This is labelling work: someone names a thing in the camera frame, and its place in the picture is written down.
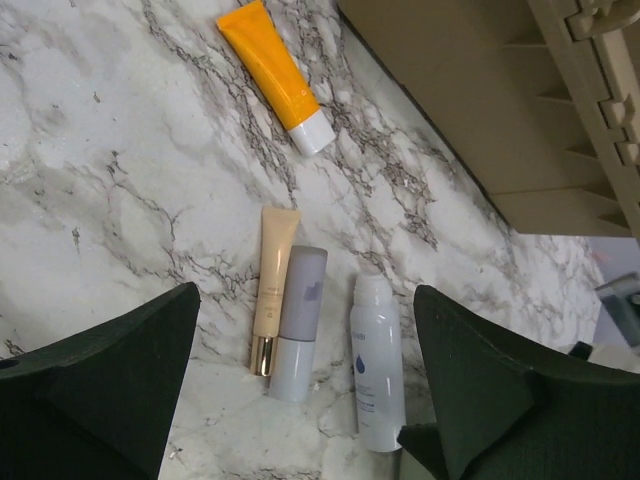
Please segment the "orange white cream tube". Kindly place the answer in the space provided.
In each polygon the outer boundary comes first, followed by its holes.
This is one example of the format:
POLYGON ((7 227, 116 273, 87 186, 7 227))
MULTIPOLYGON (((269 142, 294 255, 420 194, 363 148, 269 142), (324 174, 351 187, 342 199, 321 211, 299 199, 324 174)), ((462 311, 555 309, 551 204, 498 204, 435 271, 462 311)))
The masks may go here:
POLYGON ((328 146, 335 132, 262 2, 238 8, 216 25, 300 153, 310 157, 328 146))

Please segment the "beige concealer tube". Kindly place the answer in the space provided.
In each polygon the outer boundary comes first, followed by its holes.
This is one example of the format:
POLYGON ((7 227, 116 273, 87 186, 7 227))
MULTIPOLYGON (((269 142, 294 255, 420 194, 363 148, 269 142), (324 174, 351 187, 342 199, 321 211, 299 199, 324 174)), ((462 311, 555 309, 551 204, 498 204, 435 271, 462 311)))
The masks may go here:
POLYGON ((271 375, 289 258, 300 219, 297 210, 270 206, 262 209, 260 278, 249 368, 256 376, 271 375))

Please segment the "white round makeup organizer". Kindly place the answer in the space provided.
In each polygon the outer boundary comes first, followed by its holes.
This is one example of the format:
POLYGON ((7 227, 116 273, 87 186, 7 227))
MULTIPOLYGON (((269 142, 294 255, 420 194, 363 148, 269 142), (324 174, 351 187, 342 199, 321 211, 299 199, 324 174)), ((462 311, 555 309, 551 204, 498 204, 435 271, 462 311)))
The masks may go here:
POLYGON ((631 272, 596 288, 605 310, 626 343, 639 349, 639 274, 631 272))

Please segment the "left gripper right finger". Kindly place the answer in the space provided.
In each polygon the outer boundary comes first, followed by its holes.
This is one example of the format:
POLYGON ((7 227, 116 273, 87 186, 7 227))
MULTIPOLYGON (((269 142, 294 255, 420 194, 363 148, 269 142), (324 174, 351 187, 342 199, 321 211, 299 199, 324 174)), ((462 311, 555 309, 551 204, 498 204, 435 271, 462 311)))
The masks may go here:
POLYGON ((400 445, 438 479, 635 479, 639 377, 564 354, 419 286, 435 419, 400 445))

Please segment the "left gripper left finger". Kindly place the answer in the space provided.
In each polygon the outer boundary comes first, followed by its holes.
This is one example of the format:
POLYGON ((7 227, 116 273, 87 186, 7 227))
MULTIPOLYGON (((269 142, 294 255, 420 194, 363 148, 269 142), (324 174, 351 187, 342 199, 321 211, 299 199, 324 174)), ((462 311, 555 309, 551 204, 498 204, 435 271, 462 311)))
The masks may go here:
POLYGON ((2 478, 157 478, 199 308, 197 286, 181 284, 2 360, 2 478))

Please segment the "white spray bottle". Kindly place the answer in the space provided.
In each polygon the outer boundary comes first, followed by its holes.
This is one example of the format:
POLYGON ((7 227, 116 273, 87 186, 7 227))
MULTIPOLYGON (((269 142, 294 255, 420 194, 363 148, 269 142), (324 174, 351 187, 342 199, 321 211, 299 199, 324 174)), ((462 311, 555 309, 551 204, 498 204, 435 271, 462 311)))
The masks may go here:
POLYGON ((394 452, 406 424, 402 340, 398 305, 384 275, 357 275, 350 330, 360 439, 372 452, 394 452))

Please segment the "tan plastic toolbox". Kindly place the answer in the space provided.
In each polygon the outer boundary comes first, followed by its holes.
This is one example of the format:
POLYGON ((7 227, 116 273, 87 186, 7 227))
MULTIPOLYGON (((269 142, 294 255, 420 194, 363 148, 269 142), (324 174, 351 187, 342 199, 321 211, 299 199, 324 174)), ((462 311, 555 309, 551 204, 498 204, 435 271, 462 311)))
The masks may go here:
POLYGON ((637 2, 338 8, 514 229, 638 236, 637 2))

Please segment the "lavender small bottle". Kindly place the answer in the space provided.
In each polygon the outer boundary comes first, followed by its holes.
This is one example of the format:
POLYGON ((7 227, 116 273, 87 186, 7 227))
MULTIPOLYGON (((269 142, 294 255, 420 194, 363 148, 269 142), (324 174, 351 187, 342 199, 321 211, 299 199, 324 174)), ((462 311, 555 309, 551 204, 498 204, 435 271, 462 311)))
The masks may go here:
POLYGON ((300 403, 309 392, 328 252, 295 245, 286 276, 271 398, 300 403))

